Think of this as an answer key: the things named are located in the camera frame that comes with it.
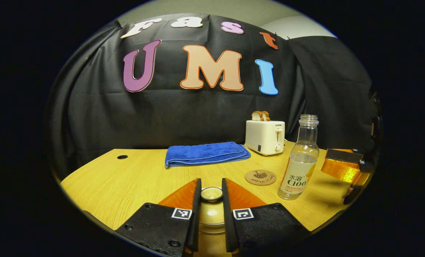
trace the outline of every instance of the bottle label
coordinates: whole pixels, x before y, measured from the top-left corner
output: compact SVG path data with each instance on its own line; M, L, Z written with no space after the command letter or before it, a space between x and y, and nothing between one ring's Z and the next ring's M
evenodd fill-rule
M287 194L302 193L311 178L316 162L303 163L289 159L281 190Z

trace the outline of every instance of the bottle neck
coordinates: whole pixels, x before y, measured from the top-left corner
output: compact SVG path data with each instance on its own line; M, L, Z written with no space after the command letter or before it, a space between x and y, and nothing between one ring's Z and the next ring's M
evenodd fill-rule
M315 145L317 142L317 125L300 124L298 142Z

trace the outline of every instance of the letter m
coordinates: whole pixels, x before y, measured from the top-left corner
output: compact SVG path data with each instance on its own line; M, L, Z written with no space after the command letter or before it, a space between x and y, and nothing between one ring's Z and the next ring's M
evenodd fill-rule
M210 87L216 86L223 73L224 79L220 83L221 88L231 91L241 91L244 88L240 81L240 53L225 50L215 61L204 46L186 45L183 50L188 53L188 61L185 79L180 82L182 88L202 88L204 83L199 78L200 70Z

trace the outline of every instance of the small bowl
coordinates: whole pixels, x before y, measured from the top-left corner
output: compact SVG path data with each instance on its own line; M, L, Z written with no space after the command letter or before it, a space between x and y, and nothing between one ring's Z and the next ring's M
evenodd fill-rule
M224 196L219 187L206 187L201 190L200 196L209 203L214 203Z

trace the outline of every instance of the purple letter u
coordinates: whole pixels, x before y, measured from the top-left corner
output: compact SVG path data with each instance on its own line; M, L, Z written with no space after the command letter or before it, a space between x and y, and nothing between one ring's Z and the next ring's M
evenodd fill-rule
M154 75L155 49L162 43L161 40L155 40L145 45L142 50L146 52L144 60L144 71L141 78L134 78L133 71L135 66L135 58L138 50L129 52L124 57L124 86L130 92L138 92L145 89L151 83Z

